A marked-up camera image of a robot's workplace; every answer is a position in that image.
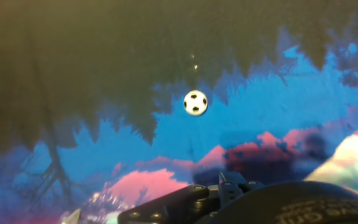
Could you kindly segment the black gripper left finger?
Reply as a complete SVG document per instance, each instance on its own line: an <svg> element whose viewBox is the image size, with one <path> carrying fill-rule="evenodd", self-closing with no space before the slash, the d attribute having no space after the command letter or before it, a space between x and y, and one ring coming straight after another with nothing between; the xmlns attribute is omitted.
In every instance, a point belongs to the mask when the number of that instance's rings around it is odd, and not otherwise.
<svg viewBox="0 0 358 224"><path fill-rule="evenodd" d="M217 185L189 185L119 214L118 224L205 224L220 208Z"/></svg>

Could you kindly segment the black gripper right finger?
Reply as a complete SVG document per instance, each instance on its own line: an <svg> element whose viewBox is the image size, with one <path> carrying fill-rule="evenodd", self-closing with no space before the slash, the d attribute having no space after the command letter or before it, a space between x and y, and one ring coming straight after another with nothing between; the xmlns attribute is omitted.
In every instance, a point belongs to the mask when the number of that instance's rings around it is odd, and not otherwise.
<svg viewBox="0 0 358 224"><path fill-rule="evenodd" d="M218 192L221 208L242 195L262 188L261 182L245 180L239 172L220 172Z"/></svg>

